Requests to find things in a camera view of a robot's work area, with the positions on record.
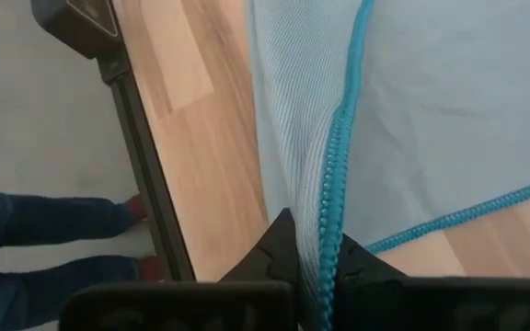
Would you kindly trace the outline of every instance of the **blue piping trim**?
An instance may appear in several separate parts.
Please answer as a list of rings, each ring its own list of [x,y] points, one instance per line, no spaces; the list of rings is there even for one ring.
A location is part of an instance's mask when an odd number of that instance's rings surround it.
[[[398,245],[402,245],[411,240],[417,239],[433,231],[439,231],[446,228],[454,227],[459,224],[463,224],[468,221],[477,219],[480,216],[484,216],[491,212],[511,207],[515,204],[521,203],[529,199],[530,186],[518,189],[499,198],[482,202],[473,207],[450,213],[443,217],[439,217],[433,221],[417,225],[411,229],[408,229],[398,234],[391,235],[386,239],[368,245],[365,249],[367,249],[373,254],[378,254],[387,251],[388,249],[392,249]]]

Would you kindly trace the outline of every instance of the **light blue mesh fabric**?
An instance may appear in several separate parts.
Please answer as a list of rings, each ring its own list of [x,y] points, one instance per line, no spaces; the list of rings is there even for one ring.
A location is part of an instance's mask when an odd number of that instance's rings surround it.
[[[361,4],[248,0],[268,214],[291,207],[318,310],[322,162]],[[348,235],[379,252],[530,198],[530,0],[376,0],[365,36]]]

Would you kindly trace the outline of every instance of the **blue jeans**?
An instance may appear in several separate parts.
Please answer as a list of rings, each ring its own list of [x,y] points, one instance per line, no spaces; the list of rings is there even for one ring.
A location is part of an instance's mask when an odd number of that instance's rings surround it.
[[[0,194],[0,247],[110,238],[135,222],[122,205],[104,199],[50,199]],[[76,291],[108,281],[137,280],[129,257],[90,257],[48,270],[0,273],[0,331],[58,318]]]

